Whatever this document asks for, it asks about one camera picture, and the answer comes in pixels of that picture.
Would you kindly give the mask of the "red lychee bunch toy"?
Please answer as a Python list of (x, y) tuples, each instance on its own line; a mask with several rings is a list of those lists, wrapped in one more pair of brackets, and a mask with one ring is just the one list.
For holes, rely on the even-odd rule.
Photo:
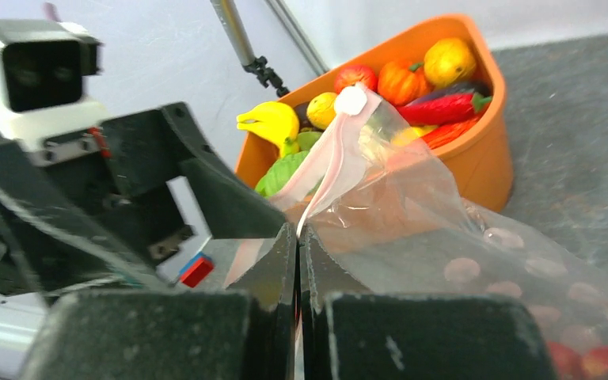
[(608, 379), (608, 346), (598, 346), (581, 355), (564, 344), (546, 344), (559, 379)]

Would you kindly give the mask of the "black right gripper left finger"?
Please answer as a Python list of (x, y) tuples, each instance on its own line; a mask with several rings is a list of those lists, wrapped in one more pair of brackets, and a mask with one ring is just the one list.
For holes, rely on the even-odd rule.
[(295, 227), (273, 239), (211, 241), (215, 262), (262, 257), (228, 287), (194, 291), (96, 289), (51, 308), (22, 379), (292, 379), (295, 376)]

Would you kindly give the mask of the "clear zip top bag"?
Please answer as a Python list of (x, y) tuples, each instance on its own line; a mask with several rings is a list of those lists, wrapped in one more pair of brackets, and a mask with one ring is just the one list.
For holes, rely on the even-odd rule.
[(526, 307), (545, 344), (581, 355), (608, 346), (608, 275), (513, 219), (468, 207), (453, 225), (291, 221), (298, 237), (313, 227), (335, 262), (371, 292), (503, 295)]

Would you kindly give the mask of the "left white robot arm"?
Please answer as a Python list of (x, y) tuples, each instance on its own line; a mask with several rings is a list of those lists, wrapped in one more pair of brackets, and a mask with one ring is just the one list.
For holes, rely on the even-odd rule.
[(289, 379), (296, 237), (182, 103), (0, 135), (2, 379)]

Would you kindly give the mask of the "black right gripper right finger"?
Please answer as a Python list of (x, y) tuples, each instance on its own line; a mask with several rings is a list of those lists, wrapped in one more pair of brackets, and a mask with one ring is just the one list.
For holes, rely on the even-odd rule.
[(307, 379), (555, 379), (530, 313), (499, 294), (379, 294), (299, 237)]

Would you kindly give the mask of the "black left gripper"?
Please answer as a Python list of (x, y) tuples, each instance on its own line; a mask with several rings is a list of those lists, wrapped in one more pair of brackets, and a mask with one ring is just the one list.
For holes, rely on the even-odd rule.
[(178, 177), (213, 238), (275, 237), (284, 213), (208, 156), (182, 102), (50, 137), (41, 152), (0, 136), (0, 247), (42, 294), (109, 276), (166, 289), (157, 267), (193, 235), (169, 190)]

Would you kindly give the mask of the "green toy cabbage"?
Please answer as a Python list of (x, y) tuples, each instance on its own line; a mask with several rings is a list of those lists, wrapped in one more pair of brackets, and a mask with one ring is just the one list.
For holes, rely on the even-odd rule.
[(308, 154), (309, 151), (304, 150), (296, 154), (288, 154), (275, 161), (258, 181), (255, 191), (264, 198), (278, 193), (291, 179)]

